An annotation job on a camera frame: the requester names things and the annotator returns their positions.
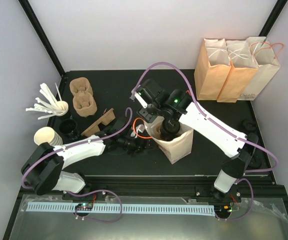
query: black table surface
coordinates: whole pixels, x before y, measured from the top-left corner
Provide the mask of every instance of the black table surface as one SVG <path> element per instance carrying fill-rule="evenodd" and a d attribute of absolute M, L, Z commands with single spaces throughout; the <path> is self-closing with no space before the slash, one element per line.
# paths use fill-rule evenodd
<path fill-rule="evenodd" d="M 194 70 L 183 70 L 189 79 L 192 88 L 194 84 Z M 133 119 L 140 109 L 137 101 L 130 100 L 131 90 L 139 80 L 143 70 L 85 70 L 70 71 L 66 74 L 60 90 L 61 97 L 69 105 L 72 118 L 77 122 L 78 129 L 83 132 L 105 111 L 114 108 L 115 116 L 123 116 L 125 109 L 131 107 Z M 70 91 L 70 82 L 79 77 L 86 77 L 93 89 L 94 99 L 97 104 L 97 112 L 93 116 L 81 117 L 73 108 L 73 95 Z M 181 76 L 175 70 L 151 70 L 145 79 L 152 78 L 165 88 L 169 93 L 174 89 L 187 90 L 187 86 Z M 218 103 L 216 101 L 199 102 L 207 111 L 222 120 L 230 127 L 241 131 L 243 120 L 255 120 L 252 105 L 249 101 L 237 101 L 236 103 Z M 53 117 L 49 126 L 59 132 L 61 120 Z M 61 135 L 65 144 L 70 140 Z M 261 161 L 260 168 L 268 168 L 267 156 L 260 150 L 255 151 Z M 227 160 L 225 154 L 211 141 L 194 131 L 191 154 L 171 164 L 163 152 L 154 148 L 142 152 L 136 156 L 128 155 L 124 150 L 117 149 L 81 160 L 65 168 L 66 172 L 82 173 L 85 176 L 216 176 L 220 172 L 221 165 Z"/>

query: black frame edge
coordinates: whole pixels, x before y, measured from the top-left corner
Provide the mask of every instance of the black frame edge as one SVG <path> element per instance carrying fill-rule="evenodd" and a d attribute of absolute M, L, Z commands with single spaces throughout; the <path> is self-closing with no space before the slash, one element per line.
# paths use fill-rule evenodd
<path fill-rule="evenodd" d="M 48 37 L 46 36 L 37 16 L 35 15 L 30 3 L 28 0 L 18 0 L 20 5 L 22 6 L 24 12 L 26 13 L 30 23 L 32 24 L 35 32 L 37 33 L 40 41 L 42 42 L 44 48 L 46 49 L 50 59 L 52 60 L 53 64 L 55 65 L 59 75 L 62 77 L 65 75 L 64 68 L 62 67 L 60 60 L 58 59 Z"/>
<path fill-rule="evenodd" d="M 21 206 L 21 201 L 22 201 L 22 196 L 17 196 L 15 203 L 14 203 L 12 213 L 11 213 L 9 220 L 8 220 L 6 230 L 4 232 L 3 240 L 8 240 L 11 237 L 13 226 L 14 226 L 15 220 L 16 220 L 16 216 L 18 215 L 18 211 L 19 211 L 20 206 Z"/>
<path fill-rule="evenodd" d="M 275 6 L 273 7 L 272 11 L 270 12 L 270 15 L 268 16 L 262 30 L 259 33 L 259 37 L 267 37 L 269 32 L 271 31 L 271 28 L 273 27 L 274 23 L 278 19 L 280 13 L 282 12 L 285 4 L 288 2 L 288 0 L 277 0 Z"/>

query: black mount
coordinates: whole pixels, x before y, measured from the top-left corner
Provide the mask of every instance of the black mount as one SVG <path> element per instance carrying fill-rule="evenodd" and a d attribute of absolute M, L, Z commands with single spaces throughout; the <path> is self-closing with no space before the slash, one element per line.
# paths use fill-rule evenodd
<path fill-rule="evenodd" d="M 128 120 L 126 117 L 120 117 L 114 122 L 113 125 L 107 126 L 102 131 L 97 132 L 95 135 L 99 137 L 111 135 L 125 126 L 127 121 Z M 133 130 L 130 129 L 130 127 L 127 127 L 120 134 L 112 138 L 105 139 L 105 152 L 111 152 L 117 148 L 122 148 L 127 151 L 127 154 L 134 157 L 136 154 L 143 152 L 145 149 L 151 149 L 156 145 L 152 139 L 131 137 L 132 132 Z"/>
<path fill-rule="evenodd" d="M 175 89 L 171 94 L 161 88 L 153 79 L 146 80 L 137 93 L 147 103 L 146 108 L 141 108 L 137 114 L 147 123 L 152 123 L 157 116 L 164 117 L 159 129 L 161 138 L 171 141 L 180 131 L 179 119 L 186 114 L 186 108 L 192 102 L 191 96 L 180 89 Z"/>
<path fill-rule="evenodd" d="M 40 158 L 51 152 L 53 152 L 53 147 L 48 142 L 39 145 L 22 167 L 22 175 Z M 33 187 L 37 195 L 47 194 L 58 183 L 63 164 L 63 157 L 55 153 L 33 168 L 27 175 L 26 181 Z"/>

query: orange cable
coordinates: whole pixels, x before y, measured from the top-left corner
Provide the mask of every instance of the orange cable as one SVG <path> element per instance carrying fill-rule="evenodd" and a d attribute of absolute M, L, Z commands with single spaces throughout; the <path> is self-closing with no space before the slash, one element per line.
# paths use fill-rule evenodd
<path fill-rule="evenodd" d="M 95 203 L 95 200 L 96 200 L 96 193 L 93 195 L 93 201 L 92 201 L 92 204 Z"/>
<path fill-rule="evenodd" d="M 240 204 L 238 203 L 238 201 L 235 200 L 235 198 L 233 197 L 233 195 L 232 195 L 232 194 L 229 194 L 229 196 L 230 196 L 230 198 L 233 199 L 233 201 L 234 201 L 235 203 L 237 203 L 237 205 L 240 207 Z"/>
<path fill-rule="evenodd" d="M 136 132 L 135 124 L 136 124 L 136 121 L 139 120 L 139 119 L 141 119 L 141 120 L 144 122 L 144 120 L 143 120 L 142 118 L 140 118 L 140 117 L 135 118 L 135 120 L 134 120 L 134 122 L 133 122 L 133 131 L 134 131 L 134 133 L 136 134 L 136 136 L 138 136 L 138 137 L 141 138 L 141 139 L 152 139 L 152 138 L 153 138 L 152 136 L 141 136 L 141 135 L 139 135 L 139 134 Z"/>

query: black cup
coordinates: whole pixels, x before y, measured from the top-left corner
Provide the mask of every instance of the black cup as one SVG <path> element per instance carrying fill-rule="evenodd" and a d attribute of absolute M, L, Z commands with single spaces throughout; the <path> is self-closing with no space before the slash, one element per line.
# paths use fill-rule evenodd
<path fill-rule="evenodd" d="M 81 135 L 78 130 L 78 125 L 73 119 L 65 119 L 59 125 L 59 132 L 67 136 L 72 141 L 80 139 Z"/>

